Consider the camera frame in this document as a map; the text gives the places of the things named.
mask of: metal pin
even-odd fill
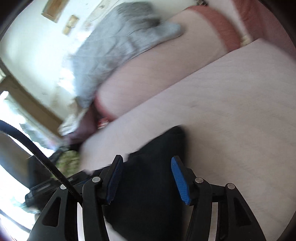
[[[227,187],[228,187],[229,189],[235,189],[235,185],[232,184],[232,183],[228,183],[228,184],[227,184]]]
[[[93,181],[94,183],[98,183],[100,180],[101,180],[100,177],[93,177],[93,179],[92,179],[92,181]]]
[[[202,179],[201,177],[197,177],[197,178],[195,179],[195,182],[196,182],[196,183],[203,183],[203,179]]]

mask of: white wall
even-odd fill
[[[0,42],[0,57],[10,72],[43,105],[60,118],[68,115],[71,95],[57,88],[62,58],[85,19],[101,0],[70,0],[58,23],[41,15],[48,0],[34,0],[12,23]],[[152,0],[156,12],[169,18],[194,0]],[[80,18],[69,36],[62,30],[71,15]]]

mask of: blue gripper pad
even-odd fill
[[[112,175],[107,185],[107,196],[106,196],[107,204],[110,204],[111,201],[114,200],[116,190],[117,190],[119,181],[121,179],[122,170],[123,170],[123,158],[120,155],[117,155],[113,162],[115,161],[117,163],[113,169]]]
[[[189,196],[189,186],[183,176],[183,173],[177,163],[176,157],[172,158],[171,168],[177,184],[181,199],[185,202],[186,205],[191,203],[191,198]]]

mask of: black cable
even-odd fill
[[[43,154],[42,151],[23,133],[6,122],[0,120],[0,132],[10,135],[20,141],[34,156],[69,190],[75,199],[82,206],[82,197],[71,185],[68,179],[56,168],[56,166]]]
[[[25,226],[21,225],[20,223],[18,223],[17,221],[13,220],[10,216],[8,216],[5,212],[3,212],[0,209],[0,214],[4,217],[6,217],[8,220],[12,221],[16,226],[18,226],[21,230],[24,230],[25,232],[27,232],[28,234],[31,232],[31,229],[26,228]]]

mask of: wooden picture frame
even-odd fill
[[[57,23],[68,2],[69,0],[49,0],[41,14]]]

